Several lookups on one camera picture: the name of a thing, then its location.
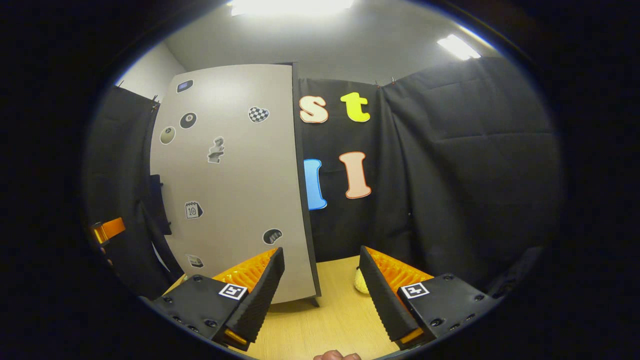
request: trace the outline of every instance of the screw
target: screw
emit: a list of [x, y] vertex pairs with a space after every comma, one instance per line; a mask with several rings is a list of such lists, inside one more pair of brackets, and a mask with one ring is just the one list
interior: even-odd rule
[[218, 327], [218, 323], [211, 319], [204, 320], [204, 324], [208, 327]]

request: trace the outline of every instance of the fingertip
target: fingertip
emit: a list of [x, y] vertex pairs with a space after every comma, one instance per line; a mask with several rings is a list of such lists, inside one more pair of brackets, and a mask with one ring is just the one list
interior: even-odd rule
[[338, 350], [329, 350], [322, 355], [322, 360], [342, 360], [342, 354]]
[[362, 359], [360, 358], [360, 356], [358, 354], [353, 353], [353, 354], [349, 354], [349, 355], [345, 356], [343, 360], [362, 360]]

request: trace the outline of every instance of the ceiling light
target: ceiling light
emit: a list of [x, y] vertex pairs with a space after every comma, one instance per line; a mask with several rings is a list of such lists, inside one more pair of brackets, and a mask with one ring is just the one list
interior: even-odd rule
[[478, 54], [469, 45], [467, 45], [467, 43], [460, 40], [460, 38], [453, 34], [444, 39], [438, 40], [438, 45], [449, 50], [449, 52], [451, 52], [461, 60], [468, 60], [469, 58], [477, 59], [480, 57], [480, 54]]
[[231, 16], [259, 15], [319, 15], [351, 8], [353, 0], [233, 0]]

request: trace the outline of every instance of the sticker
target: sticker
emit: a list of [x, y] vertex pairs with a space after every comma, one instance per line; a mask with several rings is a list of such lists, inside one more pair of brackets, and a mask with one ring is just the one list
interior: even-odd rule
[[352, 92], [340, 98], [340, 101], [347, 103], [347, 115], [355, 122], [365, 122], [371, 118], [369, 113], [362, 112], [362, 105], [369, 103], [364, 97], [360, 97], [357, 92]]
[[235, 284], [227, 284], [222, 290], [220, 290], [219, 294], [222, 296], [226, 296], [232, 298], [234, 300], [240, 300], [242, 295], [246, 293], [247, 288], [240, 285]]
[[191, 85], [193, 85], [193, 80], [187, 80], [185, 82], [183, 82], [182, 84], [178, 85], [178, 89], [176, 89], [175, 92], [183, 92], [185, 90], [187, 90], [188, 88], [191, 87]]
[[183, 129], [189, 129], [195, 123], [196, 123], [195, 113], [186, 113], [180, 119], [180, 127]]
[[267, 120], [268, 117], [269, 117], [269, 110], [267, 109], [260, 109], [257, 106], [254, 106], [249, 109], [249, 120], [251, 120], [251, 122], [258, 124], [260, 122]]
[[187, 259], [189, 259], [189, 264], [191, 264], [191, 266], [193, 266], [194, 268], [204, 267], [204, 264], [202, 263], [202, 260], [200, 260], [199, 257], [195, 255], [189, 255], [189, 254], [185, 254], [185, 255], [187, 255]]
[[282, 232], [278, 229], [270, 229], [264, 232], [262, 235], [262, 241], [267, 245], [273, 245], [277, 239], [282, 237]]
[[204, 213], [197, 201], [189, 201], [184, 205], [184, 212], [187, 218], [199, 218]]
[[305, 165], [305, 181], [307, 183], [307, 203], [309, 210], [323, 209], [326, 207], [326, 200], [322, 198], [318, 174], [322, 162], [317, 159], [306, 159], [303, 163]]
[[349, 199], [358, 199], [371, 193], [371, 188], [367, 186], [367, 181], [364, 179], [364, 169], [362, 168], [364, 158], [366, 155], [361, 151], [346, 152], [338, 157], [347, 169], [349, 190], [345, 195]]
[[429, 290], [427, 290], [421, 282], [418, 282], [417, 284], [401, 286], [400, 288], [408, 299], [413, 299], [414, 297], [427, 295], [429, 293]]
[[175, 138], [175, 128], [173, 126], [167, 126], [162, 130], [160, 134], [160, 142], [169, 145]]
[[213, 146], [209, 148], [207, 162], [212, 164], [220, 163], [220, 156], [223, 156], [225, 154], [225, 147], [224, 145], [222, 145], [224, 143], [225, 138], [223, 138], [222, 136], [218, 136], [217, 138], [213, 139]]
[[324, 108], [326, 101], [320, 96], [304, 96], [300, 98], [300, 118], [304, 122], [325, 122], [329, 112]]

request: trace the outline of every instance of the blue letter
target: blue letter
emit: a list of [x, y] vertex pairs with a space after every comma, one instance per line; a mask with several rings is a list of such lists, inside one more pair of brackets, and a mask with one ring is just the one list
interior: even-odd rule
[[320, 192], [320, 178], [318, 170], [322, 166], [320, 160], [305, 160], [305, 180], [307, 182], [307, 202], [309, 210], [318, 210], [326, 207], [326, 200]]

